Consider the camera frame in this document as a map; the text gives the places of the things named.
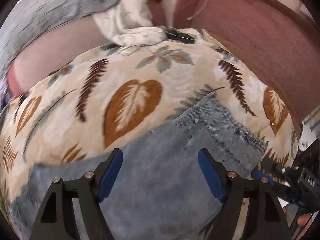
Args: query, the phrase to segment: blue gripper pad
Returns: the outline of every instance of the blue gripper pad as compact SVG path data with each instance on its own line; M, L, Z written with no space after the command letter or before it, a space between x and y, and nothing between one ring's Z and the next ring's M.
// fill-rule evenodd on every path
M222 182L214 168L211 166L209 160L204 155L202 149L198 153L198 163L204 175L204 178L207 181L207 184L211 190L212 195L215 198L217 198L220 202L223 202L225 196L222 191Z
M100 191L98 194L98 199L102 202L105 198L110 195L112 187L116 181L120 168L123 162L123 153L120 149L116 152L113 160L111 161L107 171L104 173L100 180Z
M263 174L261 171L258 170L253 170L251 172L251 178L253 178L254 180L258 180L262 177L265 177L269 180L271 186L273 187L275 185L275 182L273 181L273 179L271 179L270 177L268 177L266 174Z

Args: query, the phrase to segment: blue jeans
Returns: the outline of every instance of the blue jeans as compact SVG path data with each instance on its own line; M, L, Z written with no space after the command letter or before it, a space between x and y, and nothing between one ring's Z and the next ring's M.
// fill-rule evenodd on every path
M124 161L101 210L115 239L186 239L219 212L197 161L207 148L225 168L246 178L265 152L263 142L233 119L215 93L207 95L175 120L148 131L122 147ZM28 239L41 201L55 175L65 181L93 171L107 159L43 167L35 165L10 214ZM80 207L74 201L81 239L87 239Z

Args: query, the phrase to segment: white cloth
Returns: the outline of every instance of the white cloth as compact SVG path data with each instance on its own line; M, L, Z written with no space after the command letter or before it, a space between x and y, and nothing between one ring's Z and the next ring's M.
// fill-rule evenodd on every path
M147 0L120 0L108 11L93 14L102 34L123 47L123 55L131 54L140 46L154 45L166 39L164 30L153 27L151 18Z

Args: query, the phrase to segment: metal screw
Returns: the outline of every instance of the metal screw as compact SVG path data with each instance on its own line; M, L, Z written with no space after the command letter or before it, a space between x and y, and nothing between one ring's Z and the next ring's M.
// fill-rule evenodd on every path
M235 178L235 177L237 176L237 174L236 174L234 171L229 171L229 172L228 172L228 176L229 176L230 178Z
M269 180L266 177L262 177L260 180L261 180L262 183L268 183L269 182Z
M59 176L54 176L52 182L53 182L54 184L58 184L58 183L60 182L60 180L61 180L61 178L60 178Z
M86 174L84 176L89 179L89 178L92 178L93 175L94 175L94 173L92 171L88 171L88 172L86 172Z

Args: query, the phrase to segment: gray fabric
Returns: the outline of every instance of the gray fabric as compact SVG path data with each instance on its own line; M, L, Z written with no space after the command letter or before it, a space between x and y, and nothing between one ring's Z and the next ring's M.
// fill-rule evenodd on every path
M61 24L105 11L116 3L118 0L20 1L0 29L0 80L19 52L41 34Z
M263 142L231 117L214 92L207 95L177 119L122 147L123 165L110 196L100 205L115 239L186 239L219 212L221 203L212 196L198 165L202 147L243 178L265 151ZM54 175L76 179L106 159L103 155L60 166L35 165L9 208L24 239ZM79 205L74 206L80 237L88 239Z

